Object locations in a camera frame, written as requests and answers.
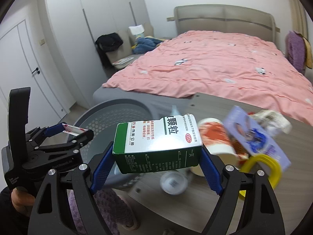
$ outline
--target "bed headboard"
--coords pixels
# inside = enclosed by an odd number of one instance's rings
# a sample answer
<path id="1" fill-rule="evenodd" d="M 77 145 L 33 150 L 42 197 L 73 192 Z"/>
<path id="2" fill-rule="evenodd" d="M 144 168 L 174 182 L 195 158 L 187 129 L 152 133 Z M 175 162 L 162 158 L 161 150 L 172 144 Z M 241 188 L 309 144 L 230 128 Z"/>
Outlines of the bed headboard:
<path id="1" fill-rule="evenodd" d="M 174 9 L 178 34 L 190 30 L 243 33 L 275 43 L 271 14 L 246 7 L 218 4 L 179 6 Z"/>

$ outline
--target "door handle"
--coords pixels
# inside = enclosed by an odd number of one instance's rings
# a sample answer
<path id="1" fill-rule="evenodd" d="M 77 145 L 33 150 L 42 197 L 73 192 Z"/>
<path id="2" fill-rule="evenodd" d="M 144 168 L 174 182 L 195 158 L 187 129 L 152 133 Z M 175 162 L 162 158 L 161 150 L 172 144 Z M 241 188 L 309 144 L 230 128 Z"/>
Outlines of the door handle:
<path id="1" fill-rule="evenodd" d="M 32 74 L 33 74 L 34 72 L 37 72 L 37 74 L 40 74 L 39 68 L 37 67 L 37 68 L 32 72 Z"/>

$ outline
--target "red oval label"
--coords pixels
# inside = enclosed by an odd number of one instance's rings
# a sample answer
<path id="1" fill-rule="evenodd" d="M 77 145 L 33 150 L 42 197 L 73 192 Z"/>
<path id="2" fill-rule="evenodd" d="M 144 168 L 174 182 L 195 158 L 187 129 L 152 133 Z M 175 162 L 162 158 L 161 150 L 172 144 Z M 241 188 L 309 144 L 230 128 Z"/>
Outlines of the red oval label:
<path id="1" fill-rule="evenodd" d="M 186 134 L 185 138 L 188 143 L 191 143 L 191 136 L 189 133 Z"/>

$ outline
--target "human hand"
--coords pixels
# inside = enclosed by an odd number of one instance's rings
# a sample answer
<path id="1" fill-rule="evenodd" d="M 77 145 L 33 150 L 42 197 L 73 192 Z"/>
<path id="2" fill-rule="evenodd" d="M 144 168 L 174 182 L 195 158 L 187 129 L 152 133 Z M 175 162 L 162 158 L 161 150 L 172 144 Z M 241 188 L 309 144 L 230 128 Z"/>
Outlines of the human hand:
<path id="1" fill-rule="evenodd" d="M 19 191 L 16 188 L 13 189 L 11 194 L 11 200 L 13 207 L 17 212 L 29 217 L 31 213 L 31 207 L 35 203 L 35 197 L 31 194 Z"/>

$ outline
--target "yellow tape roll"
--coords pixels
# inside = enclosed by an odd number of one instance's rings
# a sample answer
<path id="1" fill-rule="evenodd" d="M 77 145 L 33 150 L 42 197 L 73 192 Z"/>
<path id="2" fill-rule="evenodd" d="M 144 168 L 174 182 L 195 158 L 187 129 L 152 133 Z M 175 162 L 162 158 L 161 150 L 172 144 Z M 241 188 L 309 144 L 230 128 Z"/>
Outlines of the yellow tape roll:
<path id="1" fill-rule="evenodd" d="M 268 155 L 258 154 L 255 156 L 251 156 L 245 162 L 245 164 L 241 167 L 240 171 L 248 173 L 252 169 L 252 167 L 256 164 L 256 162 L 265 163 L 267 166 L 270 167 L 271 175 L 269 176 L 269 182 L 270 182 L 272 188 L 275 188 L 277 186 L 279 180 L 281 179 L 281 173 L 282 173 L 281 172 L 281 166 L 279 165 L 279 163 L 275 159 L 271 158 Z M 245 197 L 245 195 L 246 195 L 246 191 L 239 191 L 239 193 L 243 197 Z"/>

